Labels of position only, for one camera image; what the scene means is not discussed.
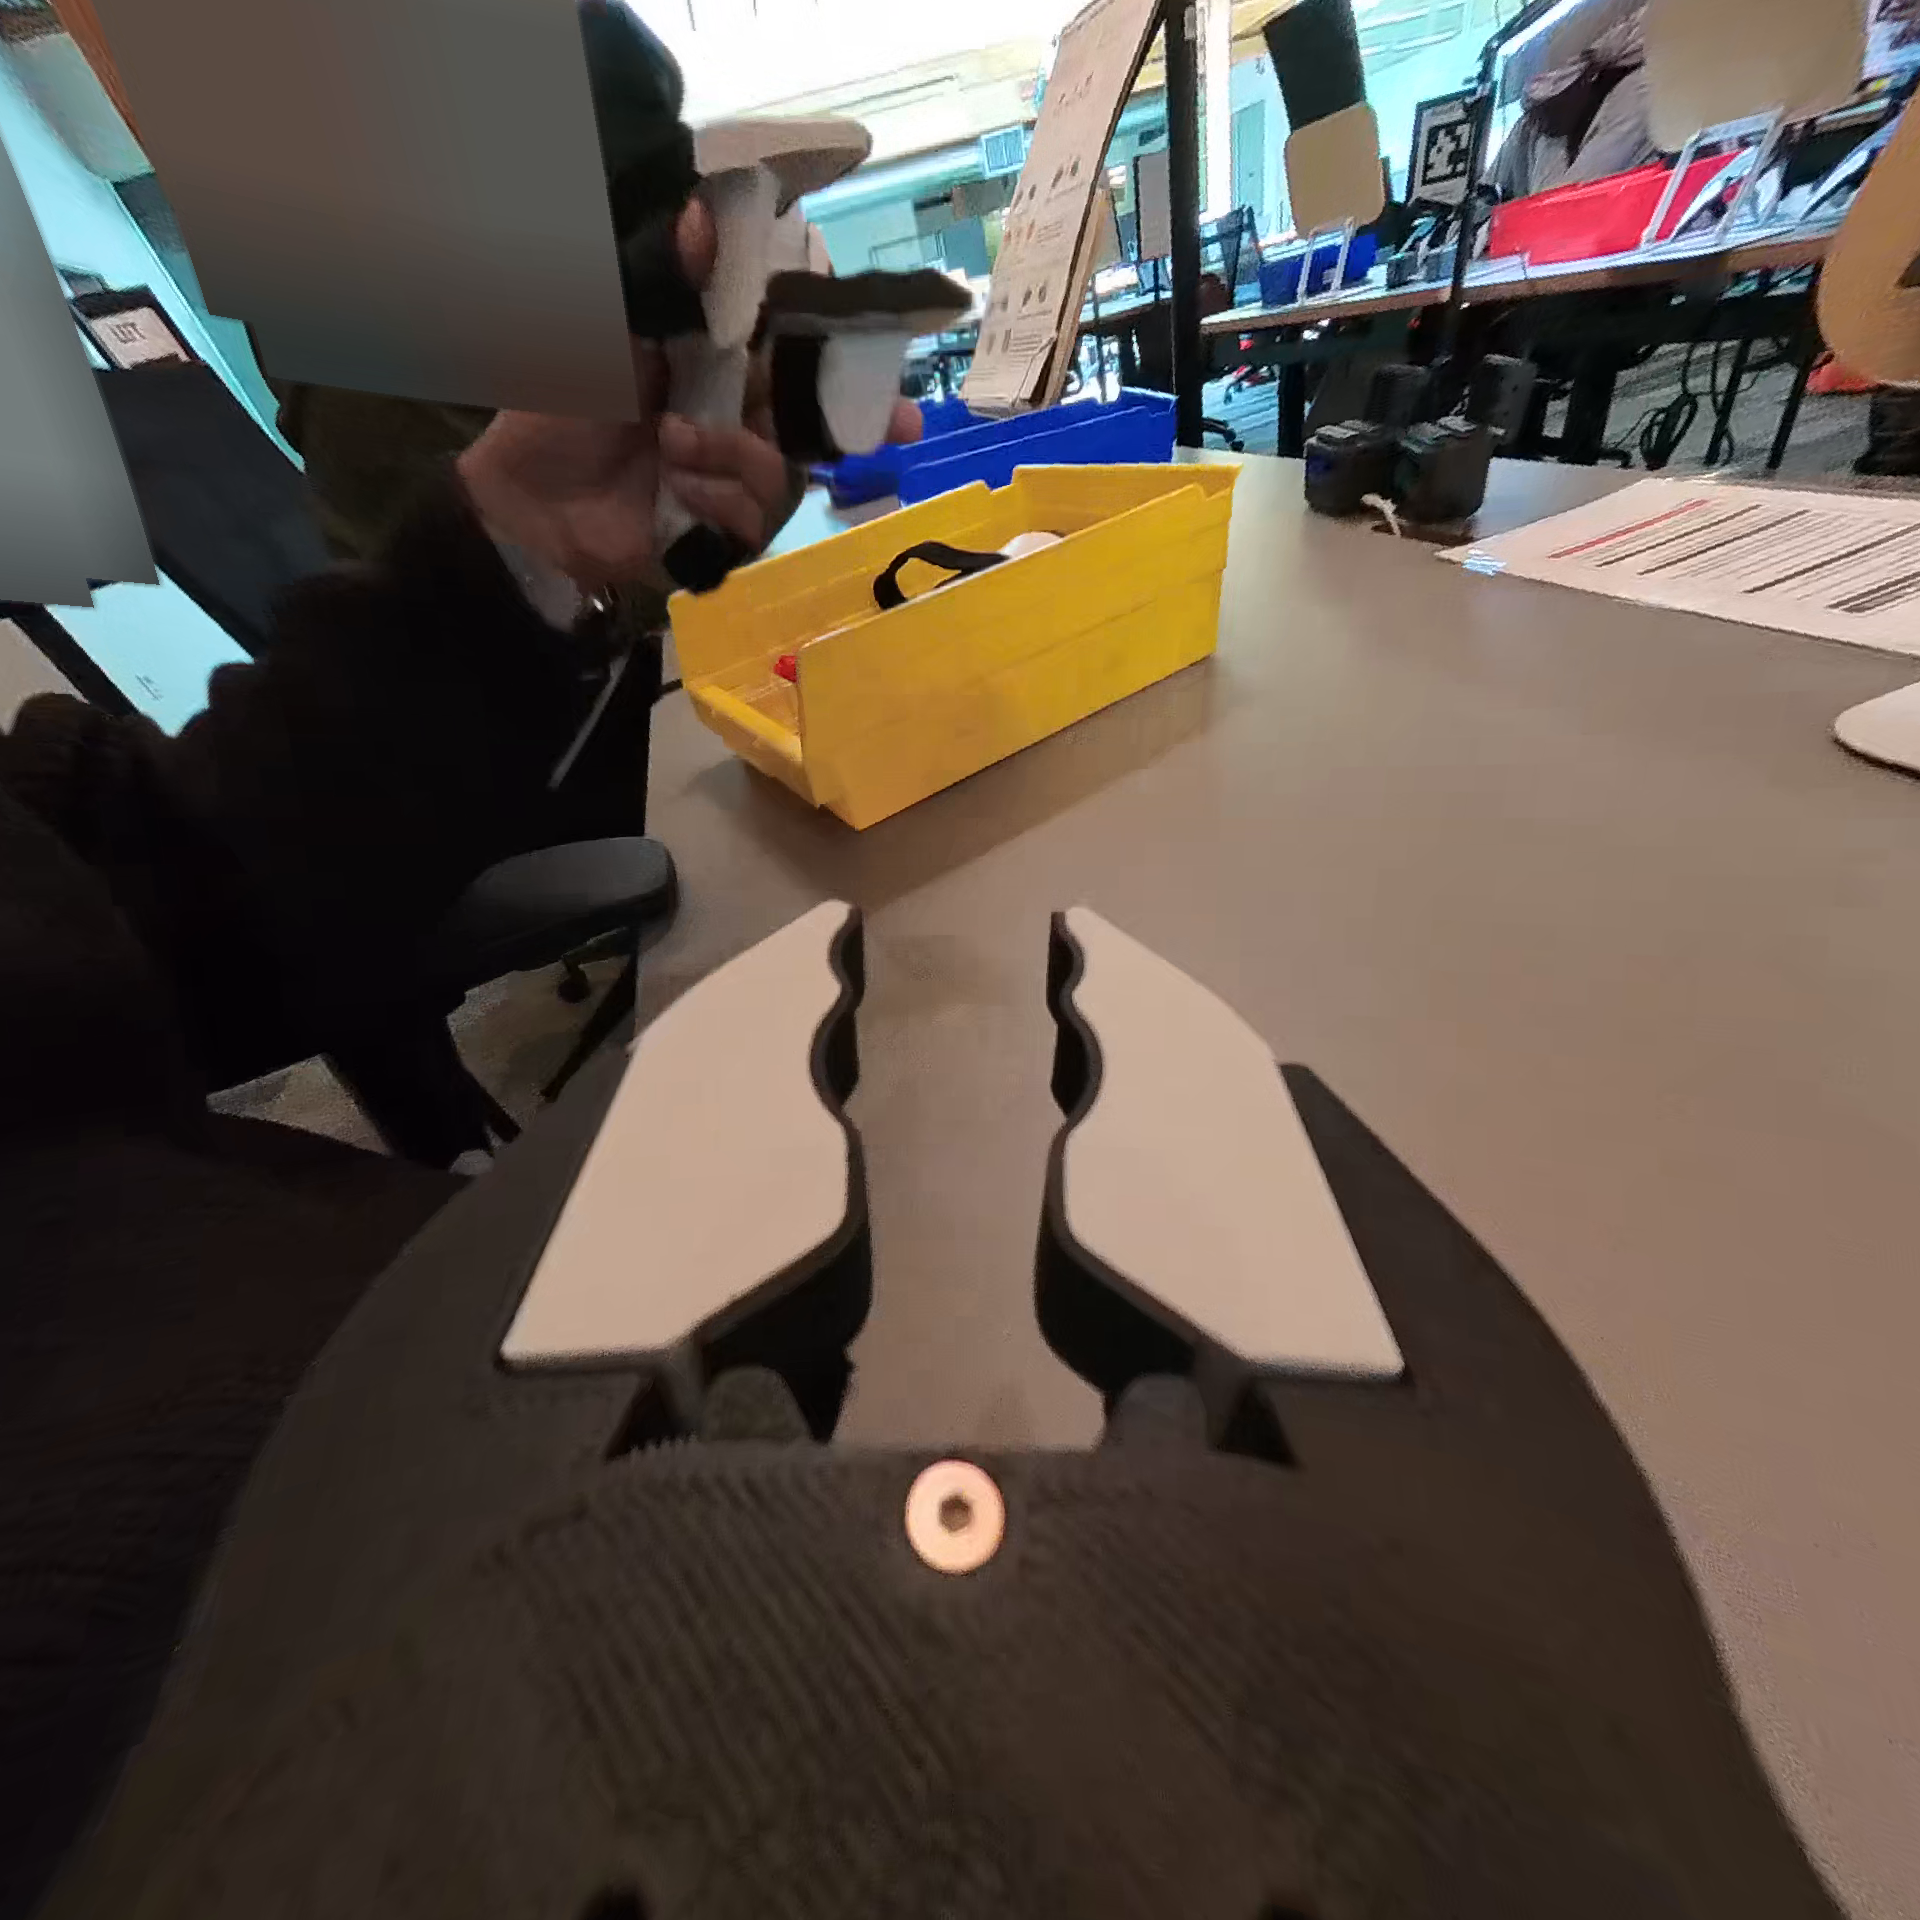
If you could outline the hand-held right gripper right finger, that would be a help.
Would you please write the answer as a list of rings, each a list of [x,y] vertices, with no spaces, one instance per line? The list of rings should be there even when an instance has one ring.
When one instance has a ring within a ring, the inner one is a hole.
[[[1407,1376],[1331,1176],[1270,1043],[1088,907],[1051,913],[1045,1005],[1059,1116],[1035,1310],[1108,1410],[1183,1379],[1207,1429],[1271,1381]]]

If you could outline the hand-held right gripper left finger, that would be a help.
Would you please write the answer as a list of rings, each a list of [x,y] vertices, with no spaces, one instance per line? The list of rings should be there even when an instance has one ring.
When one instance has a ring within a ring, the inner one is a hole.
[[[826,901],[653,1018],[503,1322],[507,1374],[631,1374],[690,1420],[735,1368],[833,1425],[873,1304],[846,1112],[861,913]]]

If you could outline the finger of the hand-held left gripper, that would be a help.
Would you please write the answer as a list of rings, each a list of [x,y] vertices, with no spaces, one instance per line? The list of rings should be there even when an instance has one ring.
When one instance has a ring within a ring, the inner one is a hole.
[[[704,179],[767,170],[775,204],[795,204],[849,177],[873,156],[873,133],[850,118],[728,118],[692,130]]]
[[[762,293],[762,337],[922,337],[971,315],[967,278],[937,269],[865,272],[850,277],[777,272]]]

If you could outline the yellow plastic bin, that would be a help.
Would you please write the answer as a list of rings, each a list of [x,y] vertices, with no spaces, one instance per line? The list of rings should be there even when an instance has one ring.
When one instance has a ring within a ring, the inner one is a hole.
[[[1232,459],[1038,464],[896,507],[675,589],[682,687],[754,772],[875,827],[1208,659],[1234,477]],[[1062,541],[995,562],[1023,531]]]

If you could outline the person's left hand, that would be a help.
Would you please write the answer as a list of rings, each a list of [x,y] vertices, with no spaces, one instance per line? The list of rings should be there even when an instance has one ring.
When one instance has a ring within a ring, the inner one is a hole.
[[[754,426],[678,412],[635,423],[503,412],[451,470],[494,541],[592,593],[671,589],[661,494],[754,555],[803,491],[803,470]]]

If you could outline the brown cardboard sign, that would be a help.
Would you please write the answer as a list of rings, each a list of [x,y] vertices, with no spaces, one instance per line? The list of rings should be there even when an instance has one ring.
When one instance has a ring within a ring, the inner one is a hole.
[[[1160,3],[1091,3],[1058,35],[961,388],[987,417],[1062,396],[1093,272],[1108,147],[1160,15]]]

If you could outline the blue plastic bin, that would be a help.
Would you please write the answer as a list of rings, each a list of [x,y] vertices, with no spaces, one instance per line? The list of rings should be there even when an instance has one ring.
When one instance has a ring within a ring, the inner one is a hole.
[[[1157,464],[1178,435],[1176,396],[1146,388],[1008,417],[984,417],[961,400],[917,401],[917,412],[918,439],[811,467],[811,483],[839,511],[879,498],[922,503],[971,483],[995,491],[1032,464]]]
[[[1374,227],[1319,227],[1258,247],[1258,303],[1285,308],[1364,285],[1379,256]]]

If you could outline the black office chair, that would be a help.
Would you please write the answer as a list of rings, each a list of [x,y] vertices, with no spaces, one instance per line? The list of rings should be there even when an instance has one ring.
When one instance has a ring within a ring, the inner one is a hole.
[[[588,995],[584,963],[610,951],[620,972],[541,1090],[554,1101],[610,1043],[635,1029],[639,962],[678,911],[678,869],[649,836],[607,836],[526,852],[451,907],[426,951],[434,990],[466,995],[512,972],[562,969],[563,997]]]

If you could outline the black metal pole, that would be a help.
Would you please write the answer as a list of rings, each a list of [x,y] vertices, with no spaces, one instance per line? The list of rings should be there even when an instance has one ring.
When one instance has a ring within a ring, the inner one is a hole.
[[[1203,340],[1198,241],[1198,4],[1163,3],[1168,230],[1170,230],[1170,379],[1176,444],[1203,444]]]

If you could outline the wooden work table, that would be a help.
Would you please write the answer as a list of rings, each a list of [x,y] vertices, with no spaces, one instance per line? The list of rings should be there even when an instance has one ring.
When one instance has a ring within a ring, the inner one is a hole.
[[[1545,404],[1532,401],[1516,435],[1522,459],[1553,456],[1597,464],[1609,448],[1609,414],[1618,372],[1665,348],[1710,352],[1732,348],[1728,363],[1708,363],[1706,464],[1732,456],[1735,412],[1757,350],[1770,348],[1791,372],[1763,470],[1775,473],[1791,444],[1810,372],[1821,354],[1813,311],[1821,269],[1838,225],[1761,227],[1695,243],[1665,243],[1626,252],[1532,267],[1522,259],[1480,260],[1463,288],[1358,285],[1330,294],[1230,308],[1200,322],[1208,365],[1277,369],[1277,448],[1294,456],[1306,439],[1306,365],[1351,358],[1434,358],[1467,331],[1480,350],[1522,358],[1545,350],[1566,369],[1566,412],[1556,442],[1545,439]]]

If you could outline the black and white marker board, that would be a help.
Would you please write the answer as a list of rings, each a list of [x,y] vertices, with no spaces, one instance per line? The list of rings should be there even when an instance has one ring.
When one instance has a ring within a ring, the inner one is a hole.
[[[1421,212],[1455,212],[1480,177],[1480,156],[1496,89],[1471,85],[1424,99],[1412,109],[1405,204]]]

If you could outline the person's dark clothing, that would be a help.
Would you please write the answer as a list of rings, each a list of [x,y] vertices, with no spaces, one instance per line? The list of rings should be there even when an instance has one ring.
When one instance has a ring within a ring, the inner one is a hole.
[[[283,1399],[462,1185],[231,1116],[5,1140],[5,1914],[140,1739]]]

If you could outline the red plastic bin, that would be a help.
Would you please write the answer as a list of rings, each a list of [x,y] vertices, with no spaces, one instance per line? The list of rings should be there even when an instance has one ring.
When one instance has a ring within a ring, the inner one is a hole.
[[[1565,183],[1494,209],[1485,227],[1485,259],[1522,259],[1527,267],[1566,264],[1641,251],[1665,243],[1691,204],[1742,153],[1691,156],[1685,166],[1647,161],[1600,179]]]

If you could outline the printed paper sheet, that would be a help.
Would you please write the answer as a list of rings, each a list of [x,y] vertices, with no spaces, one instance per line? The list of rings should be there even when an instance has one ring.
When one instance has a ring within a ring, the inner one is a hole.
[[[1626,606],[1917,656],[1917,498],[1643,477],[1441,558]]]

